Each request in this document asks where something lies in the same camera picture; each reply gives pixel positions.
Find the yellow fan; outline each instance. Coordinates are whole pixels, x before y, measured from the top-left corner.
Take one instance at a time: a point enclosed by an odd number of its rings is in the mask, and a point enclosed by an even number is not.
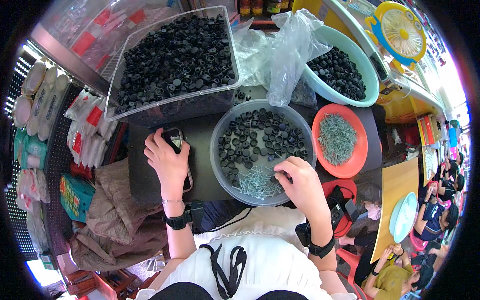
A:
[[[427,38],[410,9],[396,2],[383,2],[365,22],[371,29],[365,32],[393,56],[392,63],[401,73],[405,72],[401,65],[415,70],[415,64],[427,51]]]

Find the white blouse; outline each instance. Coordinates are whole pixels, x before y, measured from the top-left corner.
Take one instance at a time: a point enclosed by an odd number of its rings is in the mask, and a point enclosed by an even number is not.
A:
[[[244,215],[245,212],[242,212],[232,221]],[[195,239],[197,246],[198,243],[205,243],[205,239],[210,239],[208,244],[214,251],[222,244],[217,262],[227,278],[230,274],[232,249],[236,246],[245,249],[247,254],[245,269],[239,288],[231,299],[258,299],[274,290],[297,292],[309,300],[357,299],[355,294],[330,296],[320,288],[322,281],[319,271],[305,255],[305,249],[295,234],[295,226],[303,222],[305,216],[296,209],[258,207],[254,208],[245,220],[232,225],[232,228],[227,227],[215,232],[214,235],[208,233],[196,236]],[[170,274],[158,291],[178,282],[192,282],[203,287],[213,299],[222,300],[218,293],[210,256],[208,249],[201,248],[195,251]],[[144,290],[142,294],[145,298],[142,299],[149,299],[158,291]]]

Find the black table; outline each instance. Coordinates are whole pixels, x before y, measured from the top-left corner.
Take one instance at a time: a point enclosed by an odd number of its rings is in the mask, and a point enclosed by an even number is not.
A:
[[[266,91],[262,87],[242,87],[241,91],[250,95],[252,99],[265,99]],[[319,109],[331,102],[318,97]],[[302,106],[290,104],[307,123],[312,126],[317,111]],[[368,156],[363,169],[365,172],[378,168],[382,163],[380,140],[373,118],[371,108],[357,108],[349,106],[359,117],[368,138]],[[184,194],[184,201],[217,201],[231,200],[232,197],[220,186],[213,173],[210,163],[210,139],[213,130],[223,114],[216,114],[201,118],[185,120],[169,125],[169,128],[178,127],[182,130],[184,139],[190,144],[189,165],[193,177],[193,188]],[[129,173],[132,197],[139,203],[159,203],[160,183],[156,172],[147,163],[143,151],[145,139],[154,132],[145,127],[130,126],[129,144]],[[321,182],[329,182],[338,179],[328,173],[317,161],[315,170]]]

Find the smartphone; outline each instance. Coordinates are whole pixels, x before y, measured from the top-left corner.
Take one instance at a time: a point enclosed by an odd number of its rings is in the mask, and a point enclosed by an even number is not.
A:
[[[183,143],[183,134],[180,129],[178,128],[171,128],[168,130],[163,131],[162,137],[169,144],[172,148],[173,151],[175,151],[176,154],[180,154],[181,152],[181,145]],[[187,178],[185,178],[185,183],[183,184],[183,192],[188,192],[192,190],[193,188],[193,178],[192,178],[192,172],[190,172],[190,165],[188,166],[188,175]]]

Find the bracelet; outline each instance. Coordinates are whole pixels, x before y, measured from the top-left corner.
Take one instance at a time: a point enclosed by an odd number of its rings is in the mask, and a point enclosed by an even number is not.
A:
[[[175,202],[183,202],[183,199],[182,200],[162,200],[163,205],[166,205],[168,203],[175,203]]]

